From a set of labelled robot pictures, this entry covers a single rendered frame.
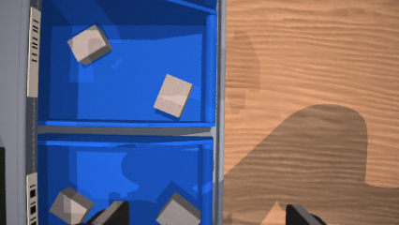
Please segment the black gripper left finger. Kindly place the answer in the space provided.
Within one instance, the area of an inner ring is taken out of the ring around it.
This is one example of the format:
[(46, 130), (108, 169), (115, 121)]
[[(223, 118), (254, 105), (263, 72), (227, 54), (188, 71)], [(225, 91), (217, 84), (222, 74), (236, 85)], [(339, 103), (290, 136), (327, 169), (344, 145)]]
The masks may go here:
[(129, 225), (129, 203), (114, 201), (107, 209), (95, 213), (87, 222), (74, 225)]

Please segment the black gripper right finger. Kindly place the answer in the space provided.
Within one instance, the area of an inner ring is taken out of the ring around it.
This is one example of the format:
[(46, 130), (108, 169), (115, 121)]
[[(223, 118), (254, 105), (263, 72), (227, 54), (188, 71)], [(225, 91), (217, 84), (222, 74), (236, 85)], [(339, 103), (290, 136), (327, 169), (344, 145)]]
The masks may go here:
[(300, 204), (288, 204), (286, 225), (327, 225), (320, 217), (310, 214)]

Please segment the olive green case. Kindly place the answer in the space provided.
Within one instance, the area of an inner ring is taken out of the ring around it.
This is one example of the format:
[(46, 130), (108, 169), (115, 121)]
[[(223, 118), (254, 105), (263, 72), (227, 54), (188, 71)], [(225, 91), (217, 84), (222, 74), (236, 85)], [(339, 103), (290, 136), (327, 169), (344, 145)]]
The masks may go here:
[(5, 147), (0, 147), (0, 225), (6, 223)]

